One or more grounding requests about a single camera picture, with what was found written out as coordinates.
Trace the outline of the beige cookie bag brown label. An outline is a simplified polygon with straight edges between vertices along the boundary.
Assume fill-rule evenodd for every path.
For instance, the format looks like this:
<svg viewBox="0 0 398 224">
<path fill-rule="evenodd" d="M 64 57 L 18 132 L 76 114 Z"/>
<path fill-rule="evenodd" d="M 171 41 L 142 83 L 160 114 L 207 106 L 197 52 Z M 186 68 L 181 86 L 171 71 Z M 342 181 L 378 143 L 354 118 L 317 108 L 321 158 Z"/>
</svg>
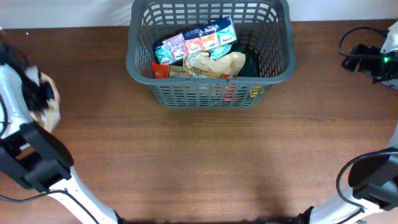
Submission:
<svg viewBox="0 0 398 224">
<path fill-rule="evenodd" d="M 30 115 L 35 122 L 43 127 L 48 132 L 53 132 L 57 127 L 60 116 L 60 94 L 55 85 L 55 82 L 46 74 L 40 72 L 40 84 L 49 84 L 53 91 L 53 98 L 47 100 L 49 107 L 41 111 L 31 111 Z"/>
</svg>

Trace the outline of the green snack bag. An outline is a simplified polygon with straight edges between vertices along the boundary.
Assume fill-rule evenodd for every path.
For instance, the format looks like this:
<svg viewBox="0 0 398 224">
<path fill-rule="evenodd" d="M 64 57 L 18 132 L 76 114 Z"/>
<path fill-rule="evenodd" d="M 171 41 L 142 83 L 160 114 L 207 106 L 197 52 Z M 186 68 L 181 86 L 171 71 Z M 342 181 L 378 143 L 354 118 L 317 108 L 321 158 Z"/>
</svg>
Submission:
<svg viewBox="0 0 398 224">
<path fill-rule="evenodd" d="M 246 56 L 244 66 L 238 73 L 239 77 L 260 77 L 259 56 L 254 50 L 245 49 L 239 44 L 233 44 L 231 51 L 241 52 Z"/>
</svg>

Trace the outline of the beige paper bag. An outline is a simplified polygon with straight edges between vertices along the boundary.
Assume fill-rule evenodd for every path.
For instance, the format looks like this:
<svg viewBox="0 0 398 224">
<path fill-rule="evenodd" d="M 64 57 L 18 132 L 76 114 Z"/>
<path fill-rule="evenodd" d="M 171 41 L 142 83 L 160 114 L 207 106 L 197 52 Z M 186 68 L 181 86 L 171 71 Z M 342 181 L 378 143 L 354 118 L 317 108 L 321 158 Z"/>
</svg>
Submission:
<svg viewBox="0 0 398 224">
<path fill-rule="evenodd" d="M 187 69 L 199 68 L 208 72 L 222 73 L 236 77 L 246 62 L 246 56 L 241 52 L 232 52 L 219 59 L 210 58 L 207 52 L 190 54 L 183 60 Z"/>
</svg>

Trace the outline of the blue tissue multipack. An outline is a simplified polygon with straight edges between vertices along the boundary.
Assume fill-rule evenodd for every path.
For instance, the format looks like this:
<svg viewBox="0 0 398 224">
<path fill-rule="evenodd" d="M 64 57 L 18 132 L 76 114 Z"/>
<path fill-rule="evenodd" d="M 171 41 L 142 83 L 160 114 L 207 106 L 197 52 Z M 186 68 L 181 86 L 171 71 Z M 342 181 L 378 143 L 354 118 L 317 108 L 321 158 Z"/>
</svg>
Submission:
<svg viewBox="0 0 398 224">
<path fill-rule="evenodd" d="M 154 53 L 160 64 L 169 65 L 190 54 L 207 52 L 235 41 L 233 20 L 228 16 L 160 40 L 154 44 Z"/>
</svg>

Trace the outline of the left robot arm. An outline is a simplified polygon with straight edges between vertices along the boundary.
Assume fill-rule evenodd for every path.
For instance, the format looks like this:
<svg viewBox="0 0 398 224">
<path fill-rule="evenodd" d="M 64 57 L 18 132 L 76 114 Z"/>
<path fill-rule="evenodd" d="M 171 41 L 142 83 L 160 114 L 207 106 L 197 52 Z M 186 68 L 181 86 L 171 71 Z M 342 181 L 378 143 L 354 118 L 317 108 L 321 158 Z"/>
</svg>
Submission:
<svg viewBox="0 0 398 224">
<path fill-rule="evenodd" d="M 52 197 L 82 223 L 123 223 L 81 181 L 67 147 L 52 131 L 60 121 L 54 81 L 15 47 L 1 44 L 1 172 L 34 198 Z"/>
</svg>

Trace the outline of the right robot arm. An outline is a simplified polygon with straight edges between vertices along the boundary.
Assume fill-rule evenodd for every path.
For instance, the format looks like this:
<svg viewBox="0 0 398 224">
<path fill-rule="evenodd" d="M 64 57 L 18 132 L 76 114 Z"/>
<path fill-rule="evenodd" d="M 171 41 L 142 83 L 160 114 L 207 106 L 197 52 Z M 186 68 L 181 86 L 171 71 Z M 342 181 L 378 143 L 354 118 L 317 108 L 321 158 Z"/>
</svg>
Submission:
<svg viewBox="0 0 398 224">
<path fill-rule="evenodd" d="M 386 30 L 374 29 L 383 36 L 381 48 L 359 44 L 344 56 L 341 66 L 369 75 L 374 84 L 397 89 L 397 24 Z M 347 162 L 335 182 L 337 195 L 318 207 L 309 207 L 290 223 L 363 223 L 372 214 L 397 207 L 397 134 L 385 149 L 369 152 Z"/>
</svg>

